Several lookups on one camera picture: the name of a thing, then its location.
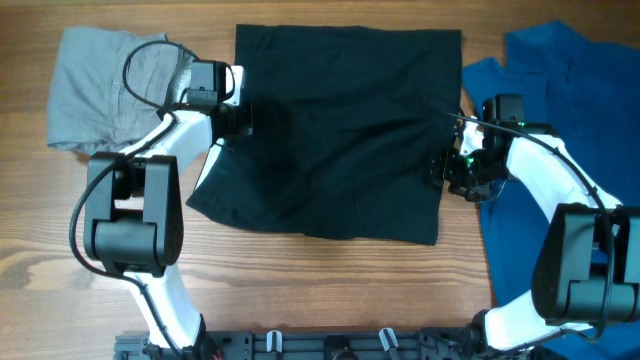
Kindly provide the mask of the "black shorts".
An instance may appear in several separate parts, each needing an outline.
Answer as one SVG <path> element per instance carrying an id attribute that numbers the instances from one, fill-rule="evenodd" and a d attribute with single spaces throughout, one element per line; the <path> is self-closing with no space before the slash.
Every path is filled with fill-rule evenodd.
<path id="1" fill-rule="evenodd" d="M 432 245 L 461 98 L 457 30 L 240 25 L 254 111 L 188 199 L 259 232 Z"/>

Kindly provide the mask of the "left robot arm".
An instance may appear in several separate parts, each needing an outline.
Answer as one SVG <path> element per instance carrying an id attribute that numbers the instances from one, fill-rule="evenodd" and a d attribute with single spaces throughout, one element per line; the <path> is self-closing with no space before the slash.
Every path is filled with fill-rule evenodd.
<path id="1" fill-rule="evenodd" d="M 236 135 L 252 131 L 240 65 L 196 60 L 186 97 L 160 125 L 118 152 L 89 161 L 87 187 L 69 229 L 72 252 L 91 272 L 127 287 L 148 327 L 136 356 L 218 359 L 220 348 L 186 290 L 180 177 L 200 155 L 208 174 Z"/>

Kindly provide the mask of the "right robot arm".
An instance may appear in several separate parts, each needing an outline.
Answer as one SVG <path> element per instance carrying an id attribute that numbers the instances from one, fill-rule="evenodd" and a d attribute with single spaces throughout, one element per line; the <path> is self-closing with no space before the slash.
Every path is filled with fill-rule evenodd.
<path id="1" fill-rule="evenodd" d="M 567 335 L 596 343 L 608 326 L 638 321 L 638 208 L 599 187 L 549 124 L 525 120 L 519 96 L 499 94 L 482 112 L 453 114 L 451 146 L 435 160 L 434 181 L 480 203 L 497 198 L 497 183 L 515 179 L 549 227 L 530 290 L 477 313 L 461 334 L 463 357 L 525 356 Z"/>

